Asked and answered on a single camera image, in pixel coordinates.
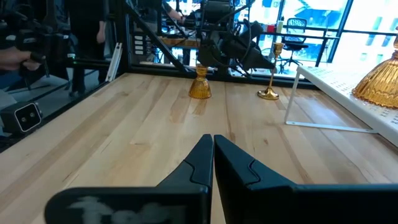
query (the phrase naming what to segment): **wood grain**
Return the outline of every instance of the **wood grain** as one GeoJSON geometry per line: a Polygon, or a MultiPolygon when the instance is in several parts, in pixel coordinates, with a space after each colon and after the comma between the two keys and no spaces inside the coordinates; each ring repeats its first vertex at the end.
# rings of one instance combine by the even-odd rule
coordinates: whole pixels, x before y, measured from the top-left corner
{"type": "MultiPolygon", "coordinates": [[[[125,74],[0,154],[0,223],[43,224],[47,200],[79,186],[155,186],[202,134],[222,134],[296,183],[398,182],[396,147],[378,135],[286,126],[291,89],[125,74]]],[[[298,90],[291,119],[366,127],[320,91],[298,90]]],[[[214,183],[212,223],[224,223],[214,183]]]]}

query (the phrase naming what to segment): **white metal shelf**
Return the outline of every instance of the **white metal shelf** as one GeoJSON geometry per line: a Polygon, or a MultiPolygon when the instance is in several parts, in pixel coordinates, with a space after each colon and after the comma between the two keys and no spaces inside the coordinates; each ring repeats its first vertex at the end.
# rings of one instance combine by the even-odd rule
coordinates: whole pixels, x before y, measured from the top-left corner
{"type": "Polygon", "coordinates": [[[315,67],[299,67],[297,69],[297,76],[299,77],[299,75],[303,75],[321,89],[321,91],[325,92],[348,111],[373,128],[373,133],[379,133],[394,145],[398,146],[398,110],[376,106],[366,101],[359,100],[352,94],[352,89],[362,80],[366,75],[365,73],[341,72],[315,67]]]}

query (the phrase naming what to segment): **window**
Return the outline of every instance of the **window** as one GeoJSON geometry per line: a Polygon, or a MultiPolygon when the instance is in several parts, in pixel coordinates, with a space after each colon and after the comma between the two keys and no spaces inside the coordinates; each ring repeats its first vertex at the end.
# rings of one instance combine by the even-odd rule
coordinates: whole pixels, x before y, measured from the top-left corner
{"type": "Polygon", "coordinates": [[[307,20],[308,27],[337,29],[348,0],[287,0],[283,16],[307,20]]]}
{"type": "Polygon", "coordinates": [[[343,33],[333,63],[342,67],[372,69],[380,62],[391,58],[394,52],[392,36],[343,33]]]}
{"type": "MultiPolygon", "coordinates": [[[[281,0],[257,0],[250,7],[250,22],[258,21],[262,24],[275,24],[278,19],[281,0]]],[[[246,4],[246,0],[235,1],[235,7],[240,8],[246,4]]],[[[245,9],[235,14],[235,19],[243,21],[247,19],[249,10],[245,9]]]]}
{"type": "Polygon", "coordinates": [[[354,0],[346,30],[393,32],[398,26],[397,0],[354,0]]]}
{"type": "MultiPolygon", "coordinates": [[[[166,0],[169,5],[175,9],[177,6],[176,0],[166,0]]],[[[200,8],[201,1],[197,0],[180,0],[180,10],[184,13],[184,15],[189,15],[192,11],[196,11],[200,8]]]]}

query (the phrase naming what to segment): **person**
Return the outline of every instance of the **person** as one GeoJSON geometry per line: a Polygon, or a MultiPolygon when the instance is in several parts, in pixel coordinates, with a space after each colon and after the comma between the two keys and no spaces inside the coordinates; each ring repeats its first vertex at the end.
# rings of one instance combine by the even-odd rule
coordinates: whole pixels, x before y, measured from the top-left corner
{"type": "Polygon", "coordinates": [[[0,50],[0,70],[18,70],[21,64],[30,71],[37,70],[40,63],[31,60],[30,55],[31,52],[18,50],[16,47],[0,50]]]}
{"type": "MultiPolygon", "coordinates": [[[[65,10],[69,14],[72,34],[78,40],[78,56],[104,60],[105,48],[105,1],[104,0],[65,0],[65,10]]],[[[106,70],[100,70],[99,83],[106,79],[106,70]]],[[[85,70],[75,68],[72,78],[72,92],[85,92],[85,70]]]]}
{"type": "MultiPolygon", "coordinates": [[[[147,9],[147,13],[142,15],[142,19],[148,25],[148,27],[153,31],[157,32],[157,6],[154,1],[150,0],[138,0],[137,5],[141,9],[147,9]]],[[[173,9],[165,0],[162,0],[162,7],[165,9],[167,14],[175,19],[177,22],[183,24],[185,22],[185,17],[180,15],[175,9],[173,9]]],[[[134,31],[142,32],[136,24],[134,25],[134,31]]],[[[155,60],[154,52],[150,55],[134,55],[132,62],[139,64],[140,62],[153,62],[155,60]]]]}

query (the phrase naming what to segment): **black pants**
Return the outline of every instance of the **black pants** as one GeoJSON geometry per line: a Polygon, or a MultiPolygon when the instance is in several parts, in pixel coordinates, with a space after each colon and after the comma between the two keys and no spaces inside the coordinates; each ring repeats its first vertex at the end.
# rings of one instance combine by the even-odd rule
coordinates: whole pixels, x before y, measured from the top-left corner
{"type": "MultiPolygon", "coordinates": [[[[97,33],[93,32],[76,32],[74,33],[78,39],[77,56],[80,58],[89,58],[95,60],[104,60],[105,43],[99,44],[96,40],[97,33]]],[[[105,82],[106,70],[99,70],[99,83],[105,82]]],[[[85,86],[85,69],[74,68],[72,79],[72,91],[83,93],[86,90],[85,86]]]]}

